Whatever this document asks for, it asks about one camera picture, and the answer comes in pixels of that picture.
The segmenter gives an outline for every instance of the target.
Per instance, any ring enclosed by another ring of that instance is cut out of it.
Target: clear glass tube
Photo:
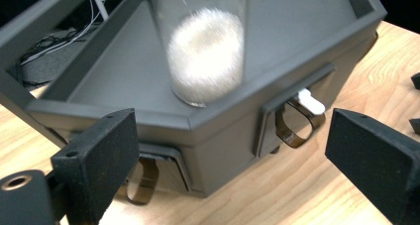
[[[150,0],[172,89],[204,107],[243,81],[247,0]]]

